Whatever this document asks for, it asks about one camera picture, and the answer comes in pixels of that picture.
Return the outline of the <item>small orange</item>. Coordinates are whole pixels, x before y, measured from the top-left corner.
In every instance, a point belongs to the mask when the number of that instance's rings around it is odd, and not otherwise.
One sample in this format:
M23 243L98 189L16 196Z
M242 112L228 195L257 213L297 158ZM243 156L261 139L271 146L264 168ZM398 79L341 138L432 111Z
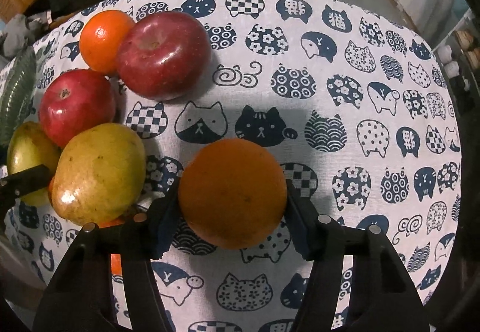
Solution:
M111 261L111 274L114 276L122 276L121 266L121 245L120 245L120 232L123 224L126 222L125 216L118 216L117 218L103 222L99 224L100 230L106 232L107 238L107 250L110 253Z

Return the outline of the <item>bright red apple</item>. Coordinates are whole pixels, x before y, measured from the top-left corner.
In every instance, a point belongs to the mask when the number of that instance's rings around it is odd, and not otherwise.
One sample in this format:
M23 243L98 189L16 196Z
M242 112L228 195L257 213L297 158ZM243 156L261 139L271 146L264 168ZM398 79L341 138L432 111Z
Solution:
M64 148L79 133L112 122L116 98L111 83L90 69L74 69L57 77L46 89L39 121L47 137Z

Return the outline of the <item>small tangerine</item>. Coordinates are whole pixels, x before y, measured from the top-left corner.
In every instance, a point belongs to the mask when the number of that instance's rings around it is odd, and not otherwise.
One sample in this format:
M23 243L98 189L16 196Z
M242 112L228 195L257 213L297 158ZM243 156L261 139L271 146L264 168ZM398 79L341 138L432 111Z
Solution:
M118 10L102 11L93 16L80 34L79 48L84 62L95 72L114 76L117 52L134 26L134 20Z

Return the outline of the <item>large orange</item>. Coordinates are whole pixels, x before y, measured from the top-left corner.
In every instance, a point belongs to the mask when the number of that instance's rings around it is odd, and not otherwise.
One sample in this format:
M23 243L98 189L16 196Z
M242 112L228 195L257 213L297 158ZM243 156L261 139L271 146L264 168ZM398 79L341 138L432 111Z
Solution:
M256 246L278 227L287 205L286 184L266 148L224 138L194 156L177 195L187 225L200 239L239 250Z

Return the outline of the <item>dark red apple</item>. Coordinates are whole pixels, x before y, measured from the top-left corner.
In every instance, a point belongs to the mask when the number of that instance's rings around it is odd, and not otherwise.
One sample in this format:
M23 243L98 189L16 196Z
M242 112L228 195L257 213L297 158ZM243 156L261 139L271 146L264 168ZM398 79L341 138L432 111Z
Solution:
M155 13L128 32L116 56L126 87L159 101L185 95L200 80L212 59L208 33L187 13Z

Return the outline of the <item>green glass bowl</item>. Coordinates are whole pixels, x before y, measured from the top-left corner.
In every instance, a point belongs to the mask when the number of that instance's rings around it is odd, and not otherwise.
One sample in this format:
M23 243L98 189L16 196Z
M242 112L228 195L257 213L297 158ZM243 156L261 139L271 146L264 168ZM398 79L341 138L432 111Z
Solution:
M16 128L30 114L37 63L32 46L22 49L11 67L1 95L1 148L7 148Z

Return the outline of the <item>cat pattern tablecloth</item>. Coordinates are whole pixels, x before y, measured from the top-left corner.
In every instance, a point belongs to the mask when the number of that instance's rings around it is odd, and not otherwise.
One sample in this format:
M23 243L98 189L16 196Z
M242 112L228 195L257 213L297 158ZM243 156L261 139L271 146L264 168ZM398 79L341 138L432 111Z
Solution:
M204 25L212 66L195 92L149 100L115 79L120 123L146 147L148 206L196 152L220 138L267 148L320 214L377 224L420 299L439 285L460 210L460 142L446 82L429 46L406 27L337 0L105 0L34 45L41 65L29 120L62 72L87 67L81 31L110 9L140 21L179 9ZM80 227L50 205L21 201L6 217L20 267L48 283ZM153 261L175 331L288 331L312 263L282 222L245 250L205 243L181 220Z

